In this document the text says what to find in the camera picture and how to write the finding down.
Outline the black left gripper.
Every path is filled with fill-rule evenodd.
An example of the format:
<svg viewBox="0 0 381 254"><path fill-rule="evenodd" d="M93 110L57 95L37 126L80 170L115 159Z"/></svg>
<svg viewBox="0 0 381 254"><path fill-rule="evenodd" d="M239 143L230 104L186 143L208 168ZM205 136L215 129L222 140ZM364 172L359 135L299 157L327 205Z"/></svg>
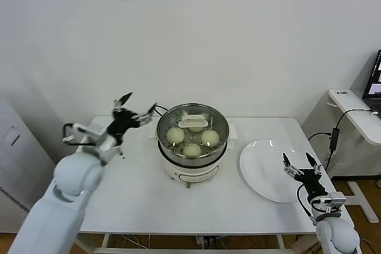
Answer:
<svg viewBox="0 0 381 254"><path fill-rule="evenodd" d="M154 116L156 104L153 104L147 112L137 115L132 111L121 109L127 100L132 96L133 92L123 95L120 99L114 100L113 121L107 127L107 134L112 136L117 143L123 142L123 136L130 128L139 128L149 124Z"/></svg>

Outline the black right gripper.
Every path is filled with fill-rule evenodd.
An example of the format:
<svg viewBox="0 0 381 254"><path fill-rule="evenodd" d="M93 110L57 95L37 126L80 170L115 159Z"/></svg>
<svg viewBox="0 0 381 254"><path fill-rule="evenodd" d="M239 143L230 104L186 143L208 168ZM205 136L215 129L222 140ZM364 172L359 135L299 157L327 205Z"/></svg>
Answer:
<svg viewBox="0 0 381 254"><path fill-rule="evenodd" d="M297 169L295 168L287 155L282 153L283 155L283 163L284 163L284 171L290 177L295 177L295 180L302 183L307 191L307 198L314 199L315 197L325 196L326 189L322 184L320 184L319 180L322 177L321 173L321 165L317 163L316 159L311 156L308 152L306 153L306 157L310 165L313 169Z"/></svg>

